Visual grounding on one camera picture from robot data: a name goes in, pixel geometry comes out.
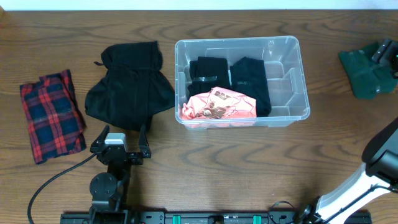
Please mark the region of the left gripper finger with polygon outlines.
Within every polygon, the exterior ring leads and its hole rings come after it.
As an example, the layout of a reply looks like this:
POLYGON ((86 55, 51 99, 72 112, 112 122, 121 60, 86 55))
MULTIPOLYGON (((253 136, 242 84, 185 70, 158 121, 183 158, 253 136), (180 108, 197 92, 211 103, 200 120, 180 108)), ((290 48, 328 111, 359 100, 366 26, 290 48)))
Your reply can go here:
POLYGON ((105 140, 107 135, 109 134, 109 125, 106 125, 100 135, 96 138, 96 144, 98 146, 105 145, 105 140))
POLYGON ((147 137, 146 137, 146 125, 145 124, 143 124, 140 129, 139 149, 141 152, 149 151, 149 143, 148 143, 147 137))

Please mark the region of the dark green cloth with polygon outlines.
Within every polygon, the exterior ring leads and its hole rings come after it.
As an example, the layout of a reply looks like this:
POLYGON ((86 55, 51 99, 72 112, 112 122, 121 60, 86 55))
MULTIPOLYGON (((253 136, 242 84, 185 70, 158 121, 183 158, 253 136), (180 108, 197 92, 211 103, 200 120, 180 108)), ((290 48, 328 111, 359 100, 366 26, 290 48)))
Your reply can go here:
POLYGON ((379 42, 374 42, 358 50, 338 53, 353 94, 358 99, 370 100, 378 94, 392 93, 397 86, 392 68, 371 59, 380 45, 379 42))

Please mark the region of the red blue plaid cloth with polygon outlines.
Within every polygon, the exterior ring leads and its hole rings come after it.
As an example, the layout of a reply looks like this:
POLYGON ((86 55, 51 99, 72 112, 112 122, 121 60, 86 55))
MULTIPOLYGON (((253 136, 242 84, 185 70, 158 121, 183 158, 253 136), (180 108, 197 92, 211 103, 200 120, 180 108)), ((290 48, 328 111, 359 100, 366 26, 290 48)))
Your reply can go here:
POLYGON ((19 89, 36 164, 86 149, 85 122, 70 70, 42 76, 19 89))

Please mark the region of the large black garment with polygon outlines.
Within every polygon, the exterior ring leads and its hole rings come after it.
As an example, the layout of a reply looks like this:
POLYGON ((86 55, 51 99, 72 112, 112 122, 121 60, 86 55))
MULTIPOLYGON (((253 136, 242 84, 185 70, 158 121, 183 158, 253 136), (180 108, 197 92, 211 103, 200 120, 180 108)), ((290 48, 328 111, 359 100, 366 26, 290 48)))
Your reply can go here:
POLYGON ((115 44, 101 53, 106 75, 86 95, 85 113, 115 127, 150 128, 152 117, 175 106, 175 90, 161 72, 158 42, 115 44))

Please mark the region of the pink printed shirt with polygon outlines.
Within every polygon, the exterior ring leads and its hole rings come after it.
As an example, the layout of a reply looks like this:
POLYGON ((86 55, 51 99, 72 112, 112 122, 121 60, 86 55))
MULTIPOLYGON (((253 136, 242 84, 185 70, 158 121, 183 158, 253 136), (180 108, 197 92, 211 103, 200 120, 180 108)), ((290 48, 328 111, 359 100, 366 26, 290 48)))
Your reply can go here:
POLYGON ((184 120, 256 118, 256 99, 233 90, 214 87, 190 97, 180 109, 184 120))

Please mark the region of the black cloth with band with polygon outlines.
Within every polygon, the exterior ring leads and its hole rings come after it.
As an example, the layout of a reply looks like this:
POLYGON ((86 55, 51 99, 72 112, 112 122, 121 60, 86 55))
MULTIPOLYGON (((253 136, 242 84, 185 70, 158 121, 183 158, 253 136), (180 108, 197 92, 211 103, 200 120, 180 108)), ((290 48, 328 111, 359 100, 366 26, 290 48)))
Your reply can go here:
POLYGON ((192 80, 188 86, 190 96, 209 92, 214 87, 231 88, 225 58, 198 57, 190 61, 189 72, 192 80))

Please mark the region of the dark navy cloth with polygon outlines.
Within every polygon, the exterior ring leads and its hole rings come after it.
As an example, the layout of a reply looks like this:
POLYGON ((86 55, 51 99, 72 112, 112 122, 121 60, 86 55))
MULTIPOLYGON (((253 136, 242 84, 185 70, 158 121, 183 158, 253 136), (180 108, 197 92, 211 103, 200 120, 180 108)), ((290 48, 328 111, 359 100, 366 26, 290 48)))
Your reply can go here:
POLYGON ((243 57, 230 66, 231 87, 256 100, 257 117, 267 117, 272 111, 266 70, 263 60, 243 57))

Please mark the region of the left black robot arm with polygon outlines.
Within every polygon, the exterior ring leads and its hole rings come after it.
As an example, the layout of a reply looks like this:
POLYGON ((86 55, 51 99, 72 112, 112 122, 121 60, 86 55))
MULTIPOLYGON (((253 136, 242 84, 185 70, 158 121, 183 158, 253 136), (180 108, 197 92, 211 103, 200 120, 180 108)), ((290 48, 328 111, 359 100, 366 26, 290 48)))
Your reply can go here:
POLYGON ((139 131, 139 151, 128 152, 126 135, 110 133, 105 126, 101 134, 91 144, 90 152, 107 171, 96 175, 90 182, 92 203, 90 223, 140 223, 138 212, 127 206, 127 193, 131 179, 131 167, 142 165, 151 157, 146 137, 146 125, 139 131))

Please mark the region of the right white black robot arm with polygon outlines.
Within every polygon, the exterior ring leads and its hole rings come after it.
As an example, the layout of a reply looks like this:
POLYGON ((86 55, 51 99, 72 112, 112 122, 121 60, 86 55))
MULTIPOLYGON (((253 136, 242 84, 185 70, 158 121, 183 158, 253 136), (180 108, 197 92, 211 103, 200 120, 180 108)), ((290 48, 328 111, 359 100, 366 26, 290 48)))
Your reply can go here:
MULTIPOLYGON (((354 96, 373 99, 397 86, 397 42, 385 40, 359 50, 340 52, 354 96)), ((295 217, 295 223, 344 223, 373 199, 397 192, 397 121, 366 145, 358 170, 332 192, 318 197, 295 217)))

